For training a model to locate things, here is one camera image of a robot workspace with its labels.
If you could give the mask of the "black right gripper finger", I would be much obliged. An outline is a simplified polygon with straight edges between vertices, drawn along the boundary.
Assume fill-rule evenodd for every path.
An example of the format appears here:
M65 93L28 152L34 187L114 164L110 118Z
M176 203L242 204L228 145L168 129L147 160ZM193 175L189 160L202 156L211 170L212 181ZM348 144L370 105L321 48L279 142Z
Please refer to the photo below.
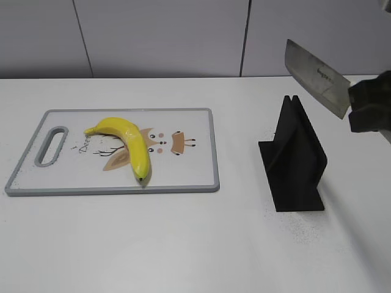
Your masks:
M390 131L390 103L351 103L352 132Z
M348 89L352 107L390 107L390 70L374 79L358 82Z

